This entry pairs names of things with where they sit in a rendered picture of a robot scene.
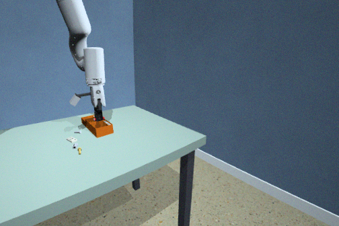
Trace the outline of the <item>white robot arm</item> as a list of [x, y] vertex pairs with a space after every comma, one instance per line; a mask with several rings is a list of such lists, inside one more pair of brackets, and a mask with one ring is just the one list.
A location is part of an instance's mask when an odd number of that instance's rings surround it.
[[105, 83], [104, 49], [87, 48], [86, 40], [91, 32], [91, 26], [82, 0], [56, 0], [56, 2], [69, 30], [71, 54], [79, 69], [85, 71], [86, 84]]

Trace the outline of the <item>white domino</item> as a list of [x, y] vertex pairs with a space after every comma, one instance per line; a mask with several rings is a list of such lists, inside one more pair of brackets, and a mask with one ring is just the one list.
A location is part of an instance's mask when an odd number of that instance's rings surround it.
[[77, 139], [75, 139], [73, 137], [69, 137], [69, 138], [67, 138], [67, 140], [71, 143], [74, 143], [75, 141], [77, 141]]

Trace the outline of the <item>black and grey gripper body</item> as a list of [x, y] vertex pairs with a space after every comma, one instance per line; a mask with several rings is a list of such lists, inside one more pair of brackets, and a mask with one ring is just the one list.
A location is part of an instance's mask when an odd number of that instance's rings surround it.
[[[87, 86], [90, 86], [90, 93], [91, 93], [91, 101], [93, 102], [93, 106], [94, 108], [97, 107], [98, 104], [98, 98], [100, 98], [100, 102], [102, 103], [103, 107], [106, 106], [105, 104], [105, 98], [104, 98], [104, 89], [103, 89], [103, 84], [101, 85], [89, 85], [87, 84]], [[99, 91], [99, 93], [98, 93]]]

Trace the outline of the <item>orange bin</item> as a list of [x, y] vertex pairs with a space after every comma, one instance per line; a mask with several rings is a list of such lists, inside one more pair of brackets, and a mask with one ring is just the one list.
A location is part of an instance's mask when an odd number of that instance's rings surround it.
[[[94, 122], [95, 115], [81, 118], [81, 123], [96, 137], [102, 137], [114, 133], [113, 124], [106, 119]], [[93, 125], [93, 126], [92, 126]]]

